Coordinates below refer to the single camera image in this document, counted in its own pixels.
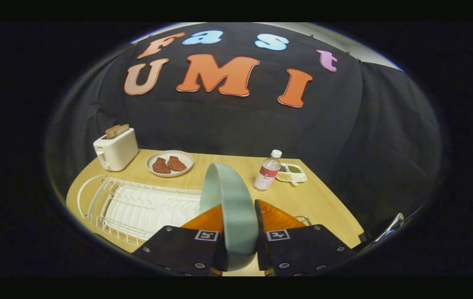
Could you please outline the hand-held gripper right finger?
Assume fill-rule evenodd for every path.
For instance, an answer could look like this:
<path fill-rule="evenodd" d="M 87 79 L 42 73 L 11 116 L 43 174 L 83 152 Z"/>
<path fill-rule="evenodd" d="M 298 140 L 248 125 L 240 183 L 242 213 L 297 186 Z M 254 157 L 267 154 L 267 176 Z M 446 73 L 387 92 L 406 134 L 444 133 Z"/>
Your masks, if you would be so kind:
<path fill-rule="evenodd" d="M 261 199 L 256 199 L 255 210 L 258 269 L 265 276 L 328 274 L 355 257 L 355 250 L 322 224 L 305 224 Z"/>

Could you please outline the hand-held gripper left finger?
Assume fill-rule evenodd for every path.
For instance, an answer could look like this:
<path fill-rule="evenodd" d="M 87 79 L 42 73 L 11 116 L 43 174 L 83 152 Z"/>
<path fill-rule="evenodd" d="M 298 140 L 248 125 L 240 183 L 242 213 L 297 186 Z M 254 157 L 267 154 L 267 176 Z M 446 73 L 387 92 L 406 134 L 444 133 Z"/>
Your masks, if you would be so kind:
<path fill-rule="evenodd" d="M 175 275 L 221 276 L 225 271 L 221 204 L 180 227 L 162 227 L 132 254 Z"/>

